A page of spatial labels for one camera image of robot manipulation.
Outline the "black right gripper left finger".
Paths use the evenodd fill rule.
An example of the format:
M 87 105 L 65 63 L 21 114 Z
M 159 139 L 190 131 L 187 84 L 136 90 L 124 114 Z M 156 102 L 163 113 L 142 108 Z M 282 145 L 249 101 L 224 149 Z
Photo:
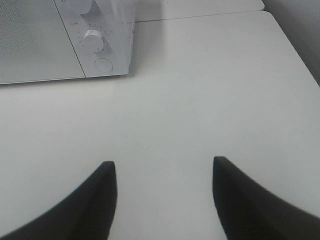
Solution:
M 117 207 L 117 175 L 104 161 L 72 193 L 3 240 L 106 240 Z

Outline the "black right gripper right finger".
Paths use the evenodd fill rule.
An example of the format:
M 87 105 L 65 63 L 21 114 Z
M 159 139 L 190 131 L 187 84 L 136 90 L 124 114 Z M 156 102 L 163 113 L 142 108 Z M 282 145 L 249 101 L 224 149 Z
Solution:
M 212 195 L 229 240 L 318 240 L 320 219 L 268 191 L 224 156 L 212 167 Z

